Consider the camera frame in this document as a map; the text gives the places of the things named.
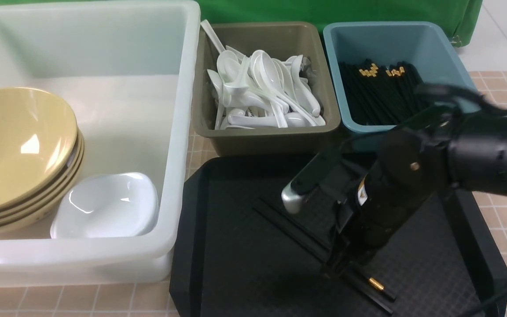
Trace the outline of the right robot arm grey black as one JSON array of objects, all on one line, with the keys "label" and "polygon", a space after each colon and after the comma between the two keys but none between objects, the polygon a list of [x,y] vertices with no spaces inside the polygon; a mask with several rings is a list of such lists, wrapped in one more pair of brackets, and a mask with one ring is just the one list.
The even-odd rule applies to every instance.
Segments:
[{"label": "right robot arm grey black", "polygon": [[326,267],[336,275],[366,262],[440,190],[507,196],[507,110],[455,85],[421,84],[438,102],[380,138],[371,167],[339,203]]}]

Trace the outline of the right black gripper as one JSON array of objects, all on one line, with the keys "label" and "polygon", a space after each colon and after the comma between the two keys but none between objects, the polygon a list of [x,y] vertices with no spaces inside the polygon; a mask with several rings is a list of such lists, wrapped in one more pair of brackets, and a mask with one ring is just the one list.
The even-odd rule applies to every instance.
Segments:
[{"label": "right black gripper", "polygon": [[380,133],[376,160],[348,188],[323,274],[339,278],[368,261],[436,192],[452,183],[450,128],[394,128]]}]

